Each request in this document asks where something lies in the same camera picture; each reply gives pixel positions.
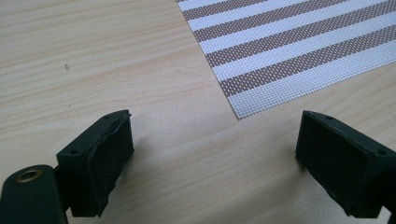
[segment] black clamp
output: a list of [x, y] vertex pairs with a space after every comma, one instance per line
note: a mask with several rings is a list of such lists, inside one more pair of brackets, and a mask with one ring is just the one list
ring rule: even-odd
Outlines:
[[123, 166], [134, 154], [128, 110], [101, 117], [57, 155], [59, 165], [35, 165], [11, 175], [0, 201], [2, 223], [67, 223], [101, 216]]

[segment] gray stripe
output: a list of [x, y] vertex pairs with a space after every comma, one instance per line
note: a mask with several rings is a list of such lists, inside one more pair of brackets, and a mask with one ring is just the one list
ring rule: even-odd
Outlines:
[[220, 86], [223, 88], [226, 96], [229, 97], [239, 92], [248, 91], [278, 79], [335, 61], [347, 55], [374, 48], [395, 39], [396, 25], [392, 25], [368, 35], [362, 35], [303, 54], [282, 63], [275, 63], [237, 77], [223, 80], [220, 82]]
[[374, 6], [362, 8], [324, 21], [317, 21], [276, 35], [270, 35], [228, 49], [206, 55], [211, 67], [229, 63], [251, 55], [276, 49], [309, 37], [327, 33], [348, 25], [367, 21], [396, 10], [396, 0], [389, 0]]
[[198, 19], [205, 16], [214, 15], [220, 12], [233, 10], [240, 7], [247, 7], [250, 5], [266, 2], [268, 0], [229, 0], [220, 2], [204, 7], [193, 8], [183, 12], [184, 17], [187, 21]]
[[320, 8], [333, 6], [347, 0], [310, 0], [296, 5], [282, 7], [272, 11], [264, 12], [259, 15], [244, 19], [229, 21], [223, 24], [207, 27], [194, 31], [198, 42], [206, 41], [223, 35], [244, 31], [249, 28], [257, 27], [273, 21], [280, 21], [288, 17], [314, 11]]

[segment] black plastic part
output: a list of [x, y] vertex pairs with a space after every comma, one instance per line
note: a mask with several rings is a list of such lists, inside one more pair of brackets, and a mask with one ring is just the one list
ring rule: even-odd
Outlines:
[[101, 216], [134, 153], [128, 110], [103, 116], [56, 156], [74, 217]]
[[52, 167], [31, 166], [8, 177], [0, 201], [0, 223], [67, 223]]
[[296, 158], [349, 216], [378, 217], [387, 203], [396, 153], [337, 119], [304, 111]]

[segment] light wood surface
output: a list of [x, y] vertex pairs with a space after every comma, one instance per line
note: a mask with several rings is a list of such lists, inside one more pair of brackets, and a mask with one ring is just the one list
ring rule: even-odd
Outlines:
[[305, 109], [396, 149], [395, 63], [237, 120], [175, 0], [1, 1], [0, 52], [2, 183], [132, 113], [135, 154], [105, 212], [70, 223], [388, 220], [347, 217], [294, 149]]

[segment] perforated mesh fabric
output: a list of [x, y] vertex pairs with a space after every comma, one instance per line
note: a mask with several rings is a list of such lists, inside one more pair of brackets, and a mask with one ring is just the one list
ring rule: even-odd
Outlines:
[[396, 0], [177, 0], [241, 119], [396, 61]]

